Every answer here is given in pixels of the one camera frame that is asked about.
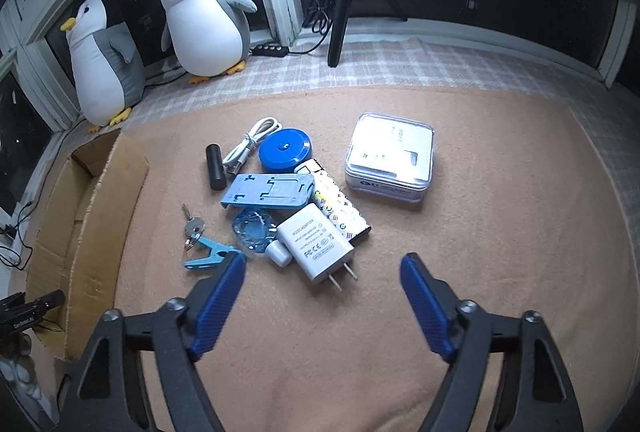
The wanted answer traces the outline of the left penguin plush toy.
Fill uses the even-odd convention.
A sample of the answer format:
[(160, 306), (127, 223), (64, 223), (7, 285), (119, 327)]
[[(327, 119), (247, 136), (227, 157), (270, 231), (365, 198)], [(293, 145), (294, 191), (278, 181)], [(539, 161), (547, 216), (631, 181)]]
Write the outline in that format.
[(81, 113), (91, 133), (126, 121), (141, 102), (144, 65), (115, 0), (78, 0), (60, 30)]

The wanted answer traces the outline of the right penguin plush toy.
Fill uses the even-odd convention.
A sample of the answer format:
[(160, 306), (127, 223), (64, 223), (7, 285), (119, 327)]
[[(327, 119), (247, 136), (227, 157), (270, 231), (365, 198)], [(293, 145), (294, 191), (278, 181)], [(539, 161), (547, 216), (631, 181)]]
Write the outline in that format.
[(250, 52), (253, 0), (160, 0), (165, 27), (160, 48), (173, 50), (191, 84), (235, 74), (245, 68)]

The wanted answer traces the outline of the silver keys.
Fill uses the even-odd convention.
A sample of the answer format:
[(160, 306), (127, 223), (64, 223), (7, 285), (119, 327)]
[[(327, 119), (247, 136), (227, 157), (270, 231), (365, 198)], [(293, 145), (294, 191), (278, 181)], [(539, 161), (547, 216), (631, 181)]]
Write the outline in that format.
[(193, 216), (189, 208), (183, 204), (182, 212), (186, 217), (186, 225), (184, 226), (184, 234), (186, 235), (186, 242), (184, 248), (190, 250), (194, 247), (194, 244), (198, 242), (202, 233), (204, 232), (205, 223), (199, 216)]

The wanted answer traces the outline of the blue round tape measure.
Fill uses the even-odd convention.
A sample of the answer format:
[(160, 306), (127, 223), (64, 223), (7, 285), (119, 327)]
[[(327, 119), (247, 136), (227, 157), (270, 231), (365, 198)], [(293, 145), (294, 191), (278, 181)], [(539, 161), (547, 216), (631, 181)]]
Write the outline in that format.
[(258, 147), (258, 159), (266, 173), (292, 173), (311, 157), (311, 139), (300, 129), (280, 129)]

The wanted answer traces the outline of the penguin plush toy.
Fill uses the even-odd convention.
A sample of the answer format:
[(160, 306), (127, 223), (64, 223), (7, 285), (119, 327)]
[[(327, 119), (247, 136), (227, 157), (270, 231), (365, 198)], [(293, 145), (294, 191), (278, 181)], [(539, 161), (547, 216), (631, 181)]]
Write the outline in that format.
[(250, 52), (253, 0), (160, 0), (165, 27), (160, 48), (173, 50), (191, 84), (235, 74), (245, 68)]
[(144, 65), (115, 0), (78, 0), (60, 30), (81, 113), (91, 133), (126, 121), (141, 102)]

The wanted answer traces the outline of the clear plastic white box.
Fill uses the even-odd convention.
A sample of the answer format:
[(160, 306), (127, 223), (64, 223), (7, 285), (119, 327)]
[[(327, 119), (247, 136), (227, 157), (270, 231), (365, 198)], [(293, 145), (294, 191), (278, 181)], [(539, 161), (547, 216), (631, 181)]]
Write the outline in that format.
[(434, 170), (435, 130), (428, 124), (365, 112), (344, 163), (347, 185), (360, 192), (418, 204)]

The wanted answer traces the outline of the light blue clip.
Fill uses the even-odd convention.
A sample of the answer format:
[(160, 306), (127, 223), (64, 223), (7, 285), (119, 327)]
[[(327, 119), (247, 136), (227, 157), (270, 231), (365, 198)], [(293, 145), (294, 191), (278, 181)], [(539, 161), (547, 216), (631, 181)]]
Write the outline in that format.
[(204, 258), (192, 259), (184, 262), (183, 267), (187, 270), (207, 270), (208, 268), (213, 268), (224, 262), (224, 259), (227, 256), (231, 256), (232, 254), (243, 254), (243, 252), (237, 248), (213, 241), (200, 234), (192, 234), (184, 244), (184, 248), (186, 250), (190, 250), (194, 247), (205, 249), (207, 254)]

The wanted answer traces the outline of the plaid grey white blanket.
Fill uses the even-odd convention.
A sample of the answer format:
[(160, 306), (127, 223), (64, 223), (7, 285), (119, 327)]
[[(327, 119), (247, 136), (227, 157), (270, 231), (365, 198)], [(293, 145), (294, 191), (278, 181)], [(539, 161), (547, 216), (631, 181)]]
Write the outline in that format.
[(337, 86), (423, 85), (520, 92), (569, 106), (596, 146), (620, 195), (632, 234), (639, 233), (639, 101), (623, 88), (558, 66), (419, 39), (352, 42), (337, 68), (320, 52), (257, 57), (232, 77), (191, 88), (186, 79), (147, 92), (126, 126), (253, 96)]

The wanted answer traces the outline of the black cylinder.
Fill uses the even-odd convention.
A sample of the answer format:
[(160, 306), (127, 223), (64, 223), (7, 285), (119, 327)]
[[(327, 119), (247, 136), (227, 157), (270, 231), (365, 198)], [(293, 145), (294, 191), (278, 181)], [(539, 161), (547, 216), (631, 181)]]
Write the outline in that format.
[(221, 192), (227, 187), (227, 177), (219, 145), (209, 144), (205, 149), (205, 157), (209, 186), (214, 192)]

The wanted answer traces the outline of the white power adapter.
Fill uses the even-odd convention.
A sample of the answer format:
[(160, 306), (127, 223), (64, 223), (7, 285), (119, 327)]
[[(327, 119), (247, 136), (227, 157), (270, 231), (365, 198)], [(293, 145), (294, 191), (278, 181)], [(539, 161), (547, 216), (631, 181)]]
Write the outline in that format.
[(314, 285), (329, 280), (342, 290), (333, 276), (338, 270), (344, 270), (355, 282), (358, 280), (349, 265), (354, 246), (315, 204), (307, 204), (282, 222), (277, 227), (277, 237)]

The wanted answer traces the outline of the blue clear sanitizer bottle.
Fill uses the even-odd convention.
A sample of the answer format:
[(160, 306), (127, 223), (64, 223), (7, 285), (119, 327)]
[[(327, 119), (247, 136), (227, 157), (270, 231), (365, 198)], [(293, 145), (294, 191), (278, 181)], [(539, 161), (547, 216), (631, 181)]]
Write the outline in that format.
[(292, 262), (292, 254), (279, 240), (277, 225), (266, 210), (243, 209), (235, 215), (232, 230), (245, 248), (268, 256), (278, 267), (286, 267)]

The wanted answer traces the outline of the cardboard box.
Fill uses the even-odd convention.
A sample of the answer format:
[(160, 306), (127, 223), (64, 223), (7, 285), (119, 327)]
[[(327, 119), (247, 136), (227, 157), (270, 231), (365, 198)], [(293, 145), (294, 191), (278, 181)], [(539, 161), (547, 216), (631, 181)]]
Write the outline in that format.
[(26, 277), (31, 301), (55, 290), (65, 301), (36, 336), (59, 360), (78, 360), (101, 315), (113, 307), (122, 252), (148, 159), (116, 130), (66, 159), (40, 218)]

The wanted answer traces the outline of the white patterned tube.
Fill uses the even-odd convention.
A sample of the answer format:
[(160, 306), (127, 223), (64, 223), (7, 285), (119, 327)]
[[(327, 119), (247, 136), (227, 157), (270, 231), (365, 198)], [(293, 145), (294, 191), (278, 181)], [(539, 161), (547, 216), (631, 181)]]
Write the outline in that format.
[(355, 242), (370, 232), (369, 223), (317, 160), (304, 161), (296, 166), (294, 172), (314, 177), (311, 201), (349, 242)]

